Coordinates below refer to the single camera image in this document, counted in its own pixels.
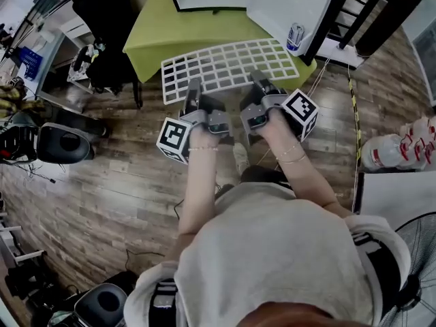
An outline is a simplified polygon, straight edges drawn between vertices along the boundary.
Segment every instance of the can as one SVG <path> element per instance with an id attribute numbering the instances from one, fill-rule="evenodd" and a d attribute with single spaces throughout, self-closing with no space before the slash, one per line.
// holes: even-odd
<path id="1" fill-rule="evenodd" d="M 287 49 L 290 51 L 297 51 L 300 48 L 300 43 L 304 34 L 305 28 L 301 24 L 292 24 L 291 31 L 287 37 Z"/>

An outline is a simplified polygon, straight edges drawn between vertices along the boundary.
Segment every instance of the harness strap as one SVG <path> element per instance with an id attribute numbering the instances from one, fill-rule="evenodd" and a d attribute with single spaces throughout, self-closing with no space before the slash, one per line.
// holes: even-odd
<path id="1" fill-rule="evenodd" d="M 167 279 L 156 285 L 150 301 L 150 327 L 177 327 L 176 294 L 177 286 L 173 279 Z"/>
<path id="2" fill-rule="evenodd" d="M 400 269 L 389 248 L 367 232 L 353 235 L 353 240 L 371 284 L 377 326 L 395 305 L 401 290 Z"/>

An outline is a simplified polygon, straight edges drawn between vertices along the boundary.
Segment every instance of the yellow-green tablecloth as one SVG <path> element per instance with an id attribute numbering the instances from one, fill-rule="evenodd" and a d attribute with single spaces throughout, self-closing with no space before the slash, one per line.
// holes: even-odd
<path id="1" fill-rule="evenodd" d="M 124 51 L 129 56 L 141 82 L 146 82 L 161 67 L 164 59 L 214 45 L 271 36 L 248 18 L 245 11 L 177 12 L 172 0 L 147 0 Z M 286 89 L 296 89 L 316 69 L 316 62 L 306 66 L 293 57 L 300 77 L 275 81 Z"/>

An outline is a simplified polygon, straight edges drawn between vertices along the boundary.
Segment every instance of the white grid rack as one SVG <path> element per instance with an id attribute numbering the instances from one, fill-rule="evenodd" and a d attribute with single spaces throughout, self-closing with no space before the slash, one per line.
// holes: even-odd
<path id="1" fill-rule="evenodd" d="M 253 84 L 259 69 L 270 80 L 299 78 L 289 52 L 276 39 L 249 40 L 204 48 L 161 63 L 164 104 L 184 100 L 189 81 L 201 78 L 203 93 Z"/>

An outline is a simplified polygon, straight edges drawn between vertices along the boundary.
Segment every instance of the sneaker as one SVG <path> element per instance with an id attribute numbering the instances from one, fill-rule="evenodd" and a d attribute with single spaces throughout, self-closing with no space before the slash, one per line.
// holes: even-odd
<path id="1" fill-rule="evenodd" d="M 239 176 L 242 176 L 243 172 L 250 166 L 248 152 L 241 143 L 236 142 L 233 146 L 233 156 Z"/>

